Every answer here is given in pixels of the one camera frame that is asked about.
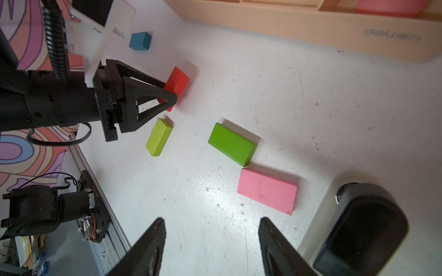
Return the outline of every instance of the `wire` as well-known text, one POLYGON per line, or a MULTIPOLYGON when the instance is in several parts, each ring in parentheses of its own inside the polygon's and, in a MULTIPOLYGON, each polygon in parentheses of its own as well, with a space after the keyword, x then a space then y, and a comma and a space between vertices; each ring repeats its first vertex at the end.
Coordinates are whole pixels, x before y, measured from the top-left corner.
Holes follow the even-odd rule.
POLYGON ((83 222, 84 222, 84 225, 85 225, 85 227, 86 227, 86 230, 89 232, 89 234, 91 235, 91 238, 92 238, 91 230, 89 230, 89 226, 88 226, 88 224, 86 223, 86 215, 87 215, 87 214, 85 214, 85 215, 83 216, 83 222))
POLYGON ((97 240, 97 223, 95 222, 95 215, 94 215, 94 213, 92 213, 92 217, 94 218, 94 240, 93 240, 93 242, 94 241, 96 241, 97 240))
MULTIPOLYGON (((53 173, 41 174, 41 175, 39 175, 39 176, 37 176, 37 177, 34 177, 33 179, 29 180, 28 182, 26 182, 25 184, 21 185, 21 186, 18 187, 17 189, 22 188, 24 185, 28 184, 29 182, 32 182, 33 180, 35 180, 35 179, 37 179, 37 178, 40 178, 40 177, 42 177, 42 176, 49 175, 49 174, 66 174, 66 175, 70 176, 71 179, 75 179, 72 175, 67 174, 67 173, 62 173, 62 172, 53 172, 53 173)), ((63 190, 63 189, 67 189, 67 188, 69 188, 69 185, 68 185, 68 186, 62 186, 62 187, 54 187, 54 188, 56 188, 57 190, 63 190)))
POLYGON ((94 235, 92 236, 92 233, 91 233, 91 230, 90 230, 90 227, 88 226, 88 224, 86 223, 86 216, 87 216, 87 214, 86 215, 84 215, 83 216, 83 221, 84 221, 84 225, 86 226, 86 230, 89 232, 89 234, 91 235, 91 238, 92 237, 94 237, 93 238, 93 242, 94 241, 96 241, 97 240, 97 232, 96 232, 96 227, 97 227, 97 224, 96 224, 96 222, 95 222, 95 215, 94 215, 94 213, 92 213, 92 218, 94 219, 94 235))
POLYGON ((86 135, 80 139, 77 139, 75 141, 68 141, 68 142, 49 142, 49 141, 41 141, 41 140, 37 140, 35 138, 32 138, 32 135, 35 133, 35 129, 30 129, 29 133, 26 135, 26 140, 34 145, 38 145, 38 146, 44 146, 44 147, 70 147, 70 146, 75 146, 78 145, 81 142, 84 142, 89 135, 92 132, 92 127, 89 123, 82 123, 85 126, 87 126, 89 128, 89 131, 86 133, 86 135))
POLYGON ((42 18, 48 54, 57 80, 69 79, 69 57, 65 47, 65 20, 56 0, 42 0, 42 18))
POLYGON ((88 240, 88 238, 86 238, 86 237, 84 236, 85 230, 84 230, 83 226, 86 227, 85 220, 83 220, 83 218, 80 218, 80 221, 83 222, 81 226, 80 226, 80 223, 78 222, 78 219, 76 219, 76 221, 77 221, 78 228, 80 229, 81 233, 83 234, 83 238, 86 239, 86 240, 88 240))
MULTIPOLYGON (((13 246, 6 246, 6 245, 4 245, 4 243, 5 242, 3 242, 2 243, 2 246, 4 247, 4 248, 8 248, 8 249, 10 249, 10 250, 13 250, 14 251, 14 253, 12 253, 12 254, 15 254, 17 251, 15 250, 15 248, 13 247, 13 246)), ((6 254, 2 254, 2 253, 0 253, 0 256, 9 256, 10 254, 8 254, 8 252, 6 252, 6 254)))
POLYGON ((65 183, 66 183, 66 185, 68 185, 68 187, 71 185, 71 183, 69 183, 68 180, 72 180, 72 183, 74 183, 74 185, 78 187, 78 183, 77 183, 77 180, 75 180, 75 178, 73 178, 73 177, 65 177, 65 183))

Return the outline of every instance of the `pink object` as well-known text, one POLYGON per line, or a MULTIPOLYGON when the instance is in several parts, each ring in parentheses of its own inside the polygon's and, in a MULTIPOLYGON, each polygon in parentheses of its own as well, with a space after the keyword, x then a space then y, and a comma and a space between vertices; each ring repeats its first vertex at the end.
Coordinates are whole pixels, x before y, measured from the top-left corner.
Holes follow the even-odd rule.
POLYGON ((292 215, 295 205, 296 184, 260 174, 250 169, 242 169, 238 193, 292 215))
POLYGON ((414 18, 428 0, 359 0, 356 13, 414 18))

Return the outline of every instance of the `colorful patterned backdrop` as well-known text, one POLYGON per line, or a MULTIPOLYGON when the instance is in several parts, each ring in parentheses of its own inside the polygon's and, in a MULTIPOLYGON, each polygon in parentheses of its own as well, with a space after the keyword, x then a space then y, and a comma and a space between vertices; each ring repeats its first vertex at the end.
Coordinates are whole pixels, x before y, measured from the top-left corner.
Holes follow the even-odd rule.
MULTIPOLYGON (((35 130, 34 138, 61 142, 76 127, 50 127, 35 130)), ((26 140, 29 130, 2 132, 0 136, 0 193, 9 192, 33 177, 61 169, 65 147, 41 147, 26 140)), ((54 186, 57 174, 37 178, 31 184, 54 186)))
MULTIPOLYGON (((57 0, 71 21, 70 2, 57 0)), ((0 27, 19 59, 19 70, 52 70, 46 46, 40 0, 0 0, 0 27)), ((83 70, 83 58, 69 54, 71 70, 83 70)))
MULTIPOLYGON (((57 0, 65 20, 70 1, 57 0)), ((13 48, 20 70, 51 70, 43 33, 40 0, 0 0, 0 27, 13 48)), ((71 70, 83 69, 83 58, 69 54, 71 70)), ((66 141, 73 128, 39 128, 33 137, 53 142, 66 141)), ((26 140, 29 130, 2 132, 0 136, 0 194, 25 183, 34 176, 60 171, 64 147, 40 147, 26 140)), ((38 178, 32 183, 54 185, 57 175, 38 178)))

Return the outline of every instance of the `yellow-green block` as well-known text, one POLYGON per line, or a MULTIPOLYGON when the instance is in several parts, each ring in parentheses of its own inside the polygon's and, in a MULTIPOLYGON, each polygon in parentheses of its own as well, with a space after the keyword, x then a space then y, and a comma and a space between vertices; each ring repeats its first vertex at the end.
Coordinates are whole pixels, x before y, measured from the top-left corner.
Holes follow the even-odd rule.
POLYGON ((172 126, 165 119, 158 118, 146 143, 146 148, 152 156, 160 156, 171 132, 172 126))

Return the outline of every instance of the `green block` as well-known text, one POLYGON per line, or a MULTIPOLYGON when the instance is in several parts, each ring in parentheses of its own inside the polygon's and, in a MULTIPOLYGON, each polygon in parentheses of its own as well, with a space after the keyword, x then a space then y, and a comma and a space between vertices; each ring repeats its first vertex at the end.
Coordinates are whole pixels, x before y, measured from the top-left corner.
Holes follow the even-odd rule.
POLYGON ((146 148, 152 156, 160 156, 171 132, 172 126, 165 119, 158 118, 146 143, 146 148))
POLYGON ((256 144, 216 123, 209 138, 209 144, 214 146, 235 162, 245 167, 249 164, 256 144))

